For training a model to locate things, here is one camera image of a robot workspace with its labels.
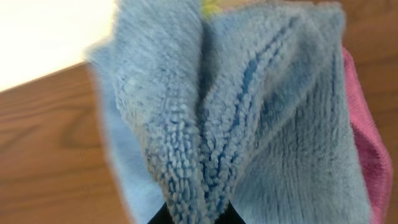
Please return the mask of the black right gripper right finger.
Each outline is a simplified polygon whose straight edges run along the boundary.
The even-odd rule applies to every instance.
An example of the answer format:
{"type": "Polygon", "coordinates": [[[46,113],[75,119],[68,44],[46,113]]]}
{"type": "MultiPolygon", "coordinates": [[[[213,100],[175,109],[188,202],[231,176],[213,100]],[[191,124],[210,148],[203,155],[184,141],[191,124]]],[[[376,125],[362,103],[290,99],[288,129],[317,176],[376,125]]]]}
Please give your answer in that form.
{"type": "Polygon", "coordinates": [[[239,216],[231,203],[228,204],[224,213],[219,216],[219,224],[246,224],[239,216]]]}

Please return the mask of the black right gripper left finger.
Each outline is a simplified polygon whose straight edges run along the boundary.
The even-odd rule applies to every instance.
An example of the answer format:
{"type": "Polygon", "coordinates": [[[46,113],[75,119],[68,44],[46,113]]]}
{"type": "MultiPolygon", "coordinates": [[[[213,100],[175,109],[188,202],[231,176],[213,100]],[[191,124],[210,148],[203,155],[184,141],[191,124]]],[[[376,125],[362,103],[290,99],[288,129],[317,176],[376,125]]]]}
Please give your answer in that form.
{"type": "Polygon", "coordinates": [[[151,218],[147,224],[174,224],[166,203],[160,210],[151,218]]]}

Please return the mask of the blue microfiber cloth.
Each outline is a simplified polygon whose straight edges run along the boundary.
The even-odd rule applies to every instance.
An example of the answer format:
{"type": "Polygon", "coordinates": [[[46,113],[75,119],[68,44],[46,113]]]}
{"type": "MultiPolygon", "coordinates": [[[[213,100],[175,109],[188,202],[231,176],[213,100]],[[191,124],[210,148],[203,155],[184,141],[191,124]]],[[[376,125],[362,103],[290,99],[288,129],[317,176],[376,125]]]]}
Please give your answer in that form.
{"type": "Polygon", "coordinates": [[[93,49],[104,138],[136,223],[368,223],[337,2],[122,0],[93,49]]]}

